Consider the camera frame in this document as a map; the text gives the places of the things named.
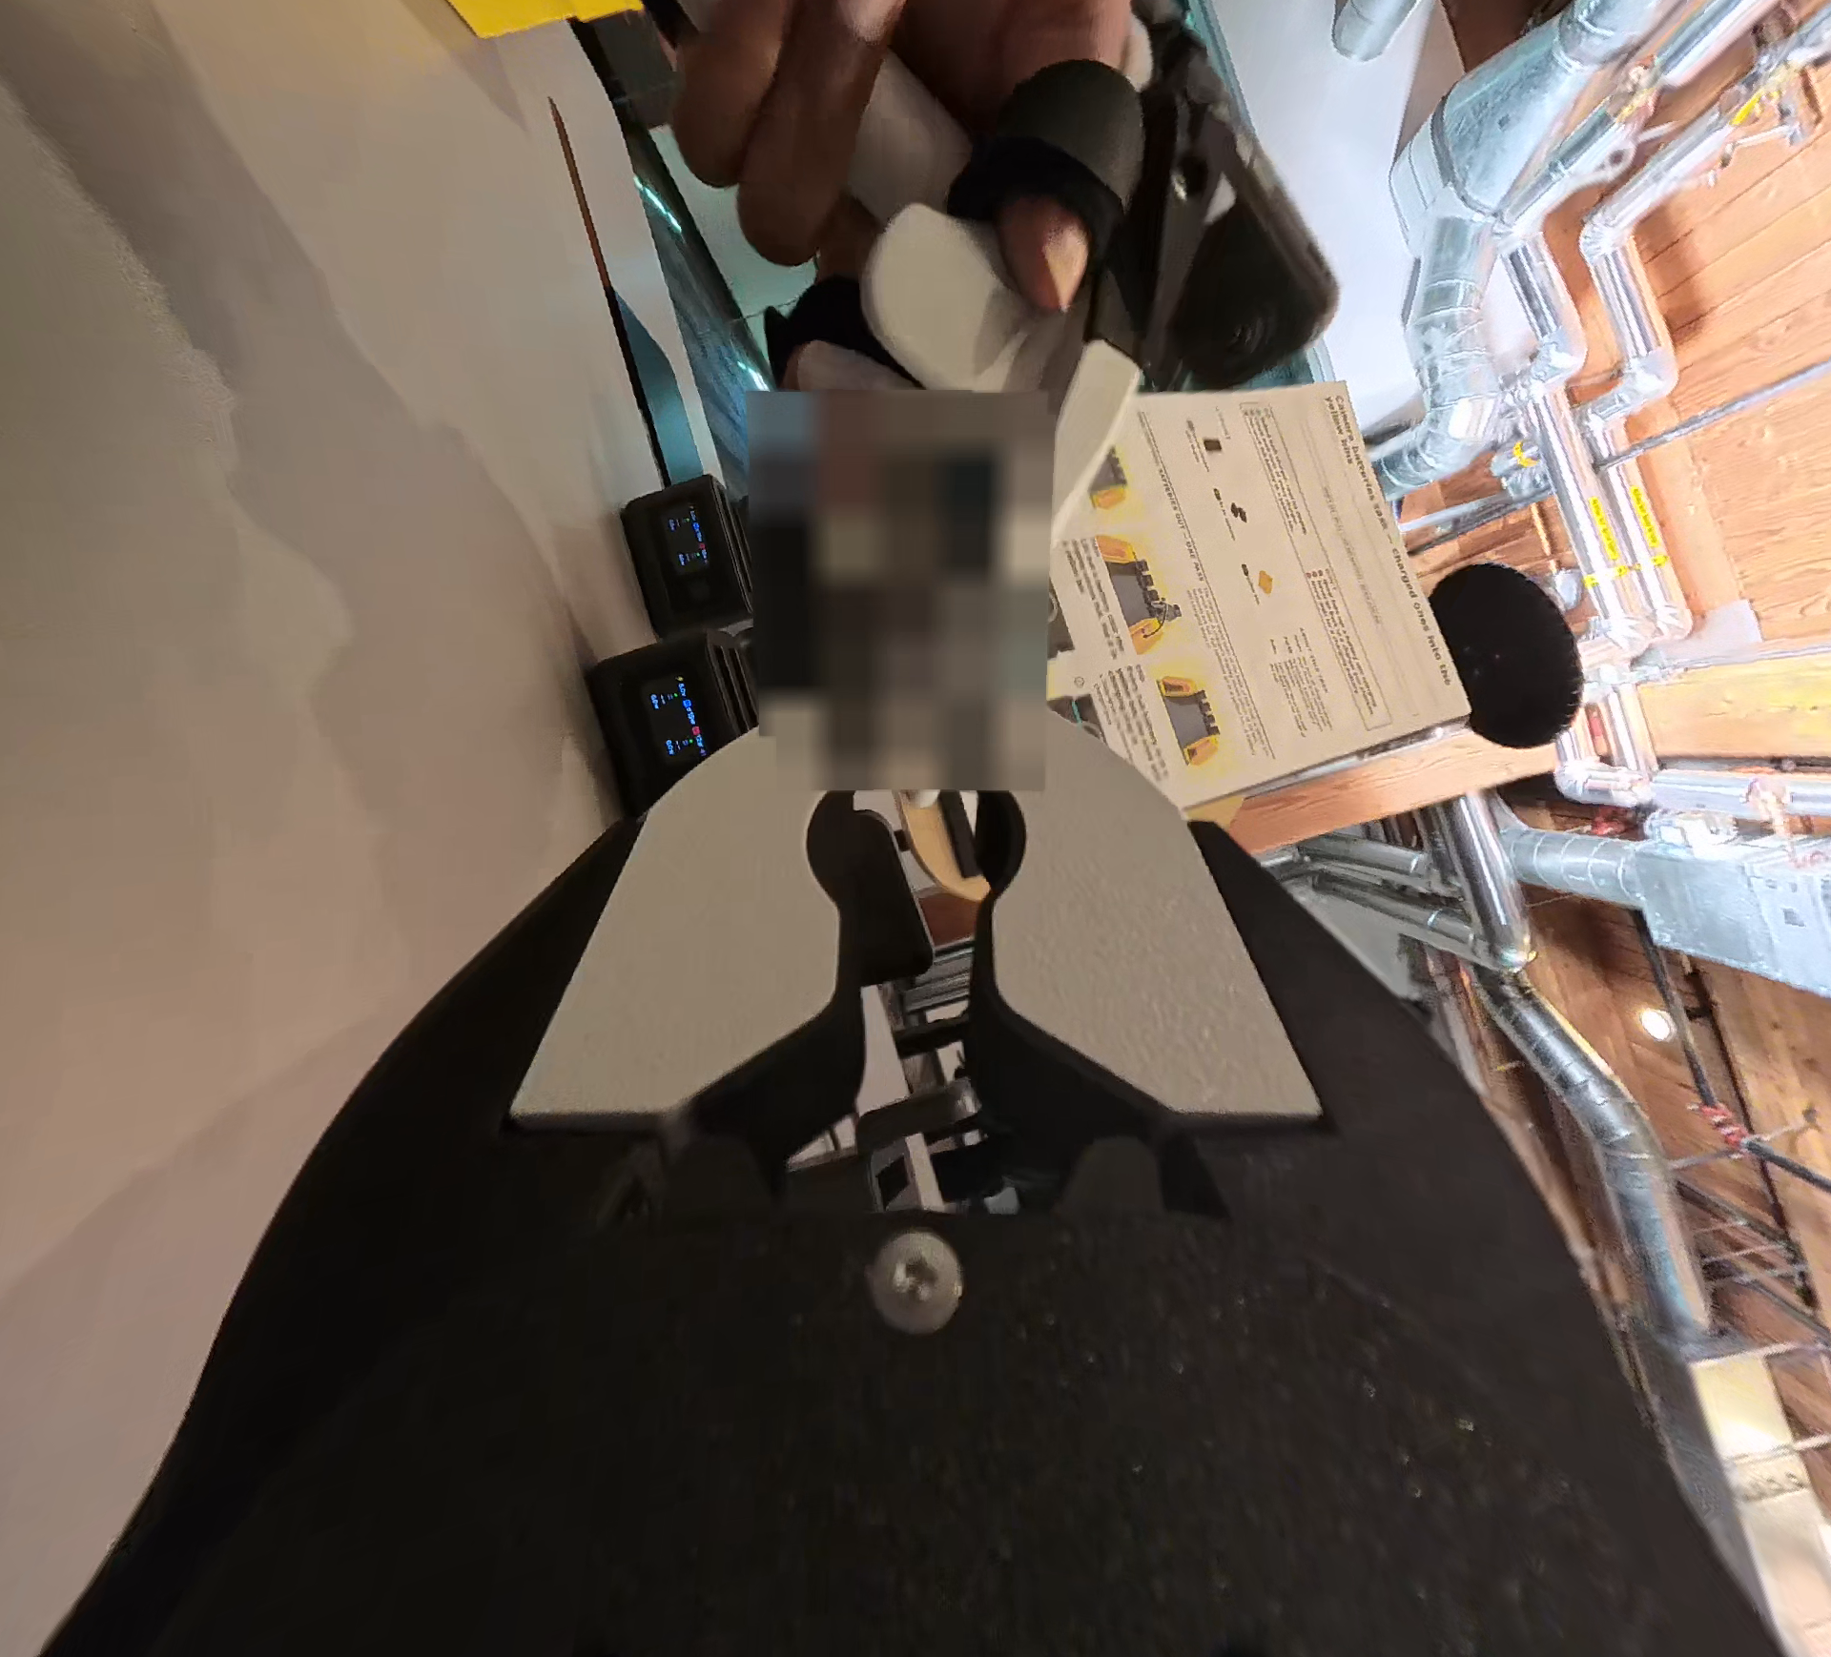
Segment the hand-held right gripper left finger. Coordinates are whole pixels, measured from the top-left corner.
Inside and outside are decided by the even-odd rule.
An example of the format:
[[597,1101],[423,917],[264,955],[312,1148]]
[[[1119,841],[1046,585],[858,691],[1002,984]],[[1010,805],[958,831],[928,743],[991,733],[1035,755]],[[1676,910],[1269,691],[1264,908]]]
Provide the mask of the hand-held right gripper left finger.
[[529,1130],[825,1134],[855,1112],[855,929],[818,882],[821,800],[729,743],[637,827],[514,1089]]

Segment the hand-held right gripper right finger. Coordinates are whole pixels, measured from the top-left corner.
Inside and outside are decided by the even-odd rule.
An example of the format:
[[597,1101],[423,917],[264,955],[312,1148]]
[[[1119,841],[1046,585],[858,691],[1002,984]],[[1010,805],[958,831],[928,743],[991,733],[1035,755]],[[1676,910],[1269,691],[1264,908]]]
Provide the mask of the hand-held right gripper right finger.
[[966,1073],[1013,1134],[1312,1127],[1323,1102],[1176,805],[1131,765],[981,794]]

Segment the silver ceiling duct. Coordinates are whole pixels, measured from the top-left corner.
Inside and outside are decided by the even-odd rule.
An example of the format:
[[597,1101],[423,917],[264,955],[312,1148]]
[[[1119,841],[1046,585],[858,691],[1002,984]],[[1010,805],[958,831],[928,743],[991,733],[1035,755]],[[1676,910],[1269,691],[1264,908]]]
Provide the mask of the silver ceiling duct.
[[1473,460],[1499,461],[1509,511],[1543,489],[1584,576],[1584,686],[1564,721],[1568,800],[1655,823],[1603,860],[1579,838],[1513,831],[1517,875],[1638,908],[1659,944],[1826,987],[1826,872],[1752,827],[1826,815],[1826,775],[1661,768],[1635,666],[1692,636],[1676,564],[1643,494],[1627,422],[1676,387],[1676,349],[1635,229],[1752,142],[1752,121],[1826,59],[1826,6],[1758,51],[1718,99],[1635,160],[1659,97],[1689,86],[1780,0],[1569,0],[1469,73],[1393,165],[1411,250],[1405,340],[1422,415],[1369,445],[1389,503]]

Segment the black battery charger case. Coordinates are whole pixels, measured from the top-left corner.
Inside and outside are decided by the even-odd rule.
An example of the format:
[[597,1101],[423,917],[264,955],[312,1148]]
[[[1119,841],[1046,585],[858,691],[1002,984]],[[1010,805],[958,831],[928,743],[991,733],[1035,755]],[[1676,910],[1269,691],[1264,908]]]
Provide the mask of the black battery charger case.
[[689,768],[759,728],[750,635],[693,631],[600,659],[585,675],[628,819]]
[[698,476],[637,494],[621,530],[655,640],[751,625],[744,503],[731,503],[721,478]]

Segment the black round object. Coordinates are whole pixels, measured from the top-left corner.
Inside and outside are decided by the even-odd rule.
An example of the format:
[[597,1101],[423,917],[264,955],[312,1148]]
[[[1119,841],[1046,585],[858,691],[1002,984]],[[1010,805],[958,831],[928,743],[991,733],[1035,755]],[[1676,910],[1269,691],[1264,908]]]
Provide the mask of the black round object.
[[1473,562],[1433,588],[1433,617],[1469,696],[1469,730],[1532,753],[1584,707],[1584,659],[1553,598],[1524,570]]

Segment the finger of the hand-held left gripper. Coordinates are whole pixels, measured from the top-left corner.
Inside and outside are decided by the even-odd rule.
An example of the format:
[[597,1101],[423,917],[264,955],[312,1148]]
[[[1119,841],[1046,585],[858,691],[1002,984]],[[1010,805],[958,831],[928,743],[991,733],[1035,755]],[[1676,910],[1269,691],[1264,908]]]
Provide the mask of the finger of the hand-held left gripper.
[[1084,344],[1056,412],[1052,530],[1075,520],[1093,474],[1109,456],[1116,434],[1138,398],[1138,362],[1110,344]]

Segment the wooden instruction board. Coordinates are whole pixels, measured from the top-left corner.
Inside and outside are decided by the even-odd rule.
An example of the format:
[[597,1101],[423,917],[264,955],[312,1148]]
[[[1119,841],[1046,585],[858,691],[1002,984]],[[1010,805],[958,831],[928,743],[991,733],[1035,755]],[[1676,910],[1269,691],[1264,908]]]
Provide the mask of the wooden instruction board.
[[1344,387],[1134,398],[1052,530],[1046,707],[1185,815],[1473,737]]

